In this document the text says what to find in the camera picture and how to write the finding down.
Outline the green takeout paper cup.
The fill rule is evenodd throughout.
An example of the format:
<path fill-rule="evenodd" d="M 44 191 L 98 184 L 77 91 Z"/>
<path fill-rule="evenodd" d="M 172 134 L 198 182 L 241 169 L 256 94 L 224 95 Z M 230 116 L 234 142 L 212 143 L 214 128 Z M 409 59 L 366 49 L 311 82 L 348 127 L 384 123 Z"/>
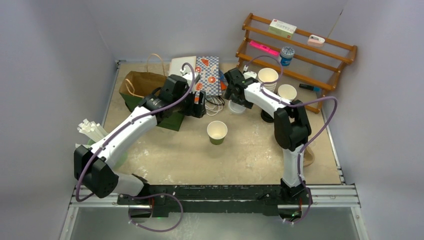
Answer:
<path fill-rule="evenodd" d="M 224 122 L 215 120 L 208 124 L 206 131 L 209 137 L 209 141 L 213 145 L 220 145 L 224 142 L 224 139 L 228 133 L 228 127 Z"/>

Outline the green paper bag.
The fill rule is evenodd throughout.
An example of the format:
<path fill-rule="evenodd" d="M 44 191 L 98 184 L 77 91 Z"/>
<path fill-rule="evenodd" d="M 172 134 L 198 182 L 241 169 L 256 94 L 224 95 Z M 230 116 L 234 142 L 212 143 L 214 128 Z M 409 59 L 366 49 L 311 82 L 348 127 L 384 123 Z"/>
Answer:
<path fill-rule="evenodd" d="M 162 74 L 149 71 L 149 60 L 152 56 L 160 59 L 162 65 Z M 166 80 L 165 65 L 162 58 L 152 53 L 146 62 L 145 71 L 130 71 L 122 81 L 119 87 L 119 94 L 124 100 L 128 110 L 132 112 L 141 102 L 143 97 L 151 94 L 154 90 L 160 89 Z M 179 131 L 183 123 L 184 116 L 181 113 L 173 113 L 169 118 L 158 124 L 159 127 L 168 130 Z"/>

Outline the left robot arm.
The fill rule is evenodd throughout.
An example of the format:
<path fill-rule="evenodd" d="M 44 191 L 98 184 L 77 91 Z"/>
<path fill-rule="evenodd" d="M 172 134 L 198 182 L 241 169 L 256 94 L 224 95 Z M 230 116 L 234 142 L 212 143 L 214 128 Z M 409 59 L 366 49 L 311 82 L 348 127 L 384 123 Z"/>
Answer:
<path fill-rule="evenodd" d="M 74 151 L 74 177 L 78 183 L 75 198 L 80 196 L 81 186 L 87 187 L 90 196 L 105 198 L 111 193 L 129 195 L 138 205 L 149 199 L 148 181 L 136 174 L 114 171 L 118 161 L 127 150 L 145 133 L 169 118 L 174 113 L 202 118 L 205 110 L 205 92 L 201 91 L 195 101 L 195 85 L 200 80 L 198 73 L 183 76 L 168 76 L 163 87 L 156 88 L 142 98 L 130 116 L 106 137 L 89 147 L 78 146 Z"/>

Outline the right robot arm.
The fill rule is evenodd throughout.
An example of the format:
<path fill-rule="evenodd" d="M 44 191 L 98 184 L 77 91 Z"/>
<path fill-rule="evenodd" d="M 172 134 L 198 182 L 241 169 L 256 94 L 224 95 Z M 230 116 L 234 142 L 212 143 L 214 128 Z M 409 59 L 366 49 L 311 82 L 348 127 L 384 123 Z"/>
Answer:
<path fill-rule="evenodd" d="M 256 105 L 273 119 L 274 138 L 283 151 L 280 196 L 294 203 L 305 189 L 304 148 L 312 133 L 305 108 L 292 107 L 255 78 L 245 78 L 238 68 L 224 73 L 224 78 L 228 83 L 224 99 L 249 109 Z"/>

